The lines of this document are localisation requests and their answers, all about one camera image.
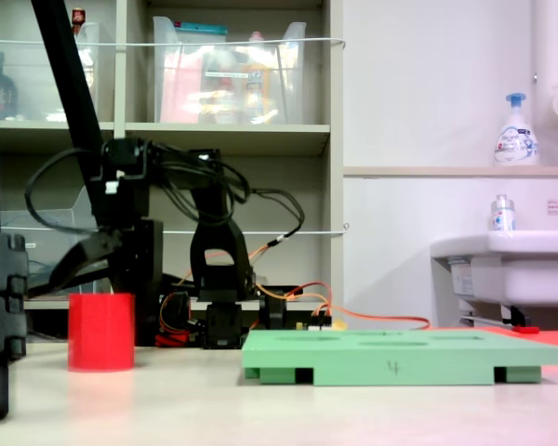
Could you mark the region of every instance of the black pole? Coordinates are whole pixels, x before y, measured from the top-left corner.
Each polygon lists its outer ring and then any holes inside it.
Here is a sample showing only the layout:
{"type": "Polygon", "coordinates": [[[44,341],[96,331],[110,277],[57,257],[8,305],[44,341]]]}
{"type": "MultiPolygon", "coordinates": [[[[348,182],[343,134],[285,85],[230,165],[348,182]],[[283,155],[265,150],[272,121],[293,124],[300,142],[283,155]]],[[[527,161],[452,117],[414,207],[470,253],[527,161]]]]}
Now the black pole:
{"type": "MultiPolygon", "coordinates": [[[[44,39],[49,64],[56,79],[60,100],[71,134],[73,145],[78,149],[100,151],[100,123],[93,107],[85,72],[74,41],[71,23],[63,0],[32,0],[39,30],[44,39]]],[[[86,190],[93,209],[101,208],[103,190],[97,190],[90,179],[99,173],[95,160],[79,157],[86,190]]],[[[100,216],[95,215],[98,225],[100,216]]]]}

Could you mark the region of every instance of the shelf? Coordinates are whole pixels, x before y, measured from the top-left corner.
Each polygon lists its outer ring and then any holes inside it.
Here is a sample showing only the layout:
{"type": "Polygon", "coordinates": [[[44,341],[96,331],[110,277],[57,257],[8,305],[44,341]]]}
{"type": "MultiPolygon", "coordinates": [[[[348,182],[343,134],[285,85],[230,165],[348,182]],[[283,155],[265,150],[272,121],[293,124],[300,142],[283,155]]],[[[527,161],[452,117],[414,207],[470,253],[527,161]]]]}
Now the shelf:
{"type": "Polygon", "coordinates": [[[51,299],[51,300],[41,300],[41,299],[34,299],[34,300],[26,300],[23,302],[23,307],[25,309],[68,309],[69,302],[68,299],[58,300],[58,299],[51,299]]]}
{"type": "MultiPolygon", "coordinates": [[[[113,123],[100,123],[104,138],[113,135],[113,123]]],[[[54,154],[71,148],[67,123],[0,121],[0,153],[54,154]]]]}
{"type": "Polygon", "coordinates": [[[218,9],[319,9],[323,0],[147,0],[150,7],[218,9]]]}
{"type": "Polygon", "coordinates": [[[180,149],[220,149],[224,155],[317,156],[330,126],[128,123],[126,132],[180,149]]]}
{"type": "Polygon", "coordinates": [[[517,165],[514,167],[389,167],[350,166],[345,177],[558,177],[558,166],[517,165]]]}
{"type": "MultiPolygon", "coordinates": [[[[258,311],[259,302],[240,302],[244,311],[258,311]]],[[[25,309],[68,309],[68,300],[27,300],[24,302],[25,309]]],[[[191,309],[193,311],[206,311],[207,302],[192,302],[191,309]]],[[[320,302],[287,302],[289,311],[314,311],[318,308],[320,302]]]]}

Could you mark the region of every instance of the hole in board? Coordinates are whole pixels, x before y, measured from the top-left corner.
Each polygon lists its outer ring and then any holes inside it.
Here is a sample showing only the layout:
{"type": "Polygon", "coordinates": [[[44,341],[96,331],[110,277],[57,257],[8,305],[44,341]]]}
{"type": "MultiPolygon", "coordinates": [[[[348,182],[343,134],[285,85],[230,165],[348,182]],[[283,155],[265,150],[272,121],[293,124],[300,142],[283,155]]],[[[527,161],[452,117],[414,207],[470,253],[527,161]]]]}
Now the hole in board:
{"type": "Polygon", "coordinates": [[[479,336],[433,336],[432,339],[436,341],[482,341],[484,340],[479,336]]]}
{"type": "Polygon", "coordinates": [[[314,369],[297,368],[296,384],[314,384],[314,369]]]}
{"type": "Polygon", "coordinates": [[[422,347],[427,346],[425,342],[406,342],[406,341],[366,341],[360,342],[360,346],[372,346],[372,347],[422,347]]]}
{"type": "Polygon", "coordinates": [[[506,383],[506,367],[494,367],[494,382],[506,383]]]}
{"type": "Polygon", "coordinates": [[[345,335],[352,335],[352,336],[394,336],[394,335],[401,335],[401,332],[396,330],[385,331],[385,332],[375,332],[374,330],[363,330],[360,332],[343,332],[345,335]]]}
{"type": "Polygon", "coordinates": [[[338,341],[339,338],[335,336],[303,336],[303,337],[278,337],[278,341],[303,341],[303,342],[317,342],[317,341],[338,341]]]}

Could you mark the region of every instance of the pipe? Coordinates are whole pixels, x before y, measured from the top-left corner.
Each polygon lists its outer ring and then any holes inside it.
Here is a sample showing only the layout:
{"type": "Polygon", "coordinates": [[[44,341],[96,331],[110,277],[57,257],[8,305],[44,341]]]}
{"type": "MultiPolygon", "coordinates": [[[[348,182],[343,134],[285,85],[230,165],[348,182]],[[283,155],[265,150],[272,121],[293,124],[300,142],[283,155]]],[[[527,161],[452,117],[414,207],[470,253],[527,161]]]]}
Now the pipe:
{"type": "Polygon", "coordinates": [[[534,124],[558,127],[558,0],[533,0],[535,86],[534,124]]]}

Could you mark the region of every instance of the red mat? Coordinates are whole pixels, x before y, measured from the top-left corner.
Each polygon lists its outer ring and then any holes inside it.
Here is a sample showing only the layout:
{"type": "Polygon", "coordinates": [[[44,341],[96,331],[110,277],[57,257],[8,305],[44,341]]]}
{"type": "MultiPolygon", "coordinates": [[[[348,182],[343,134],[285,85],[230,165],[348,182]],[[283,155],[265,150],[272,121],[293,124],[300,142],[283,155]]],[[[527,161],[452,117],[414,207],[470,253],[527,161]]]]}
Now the red mat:
{"type": "Polygon", "coordinates": [[[536,334],[524,334],[524,333],[516,333],[512,330],[507,330],[505,328],[498,328],[498,327],[480,327],[480,328],[471,328],[469,330],[486,330],[492,333],[498,333],[500,335],[506,336],[513,336],[513,337],[520,337],[522,339],[527,339],[529,341],[536,341],[541,342],[542,344],[550,344],[553,346],[558,346],[558,331],[549,331],[549,332],[539,332],[536,334]]]}

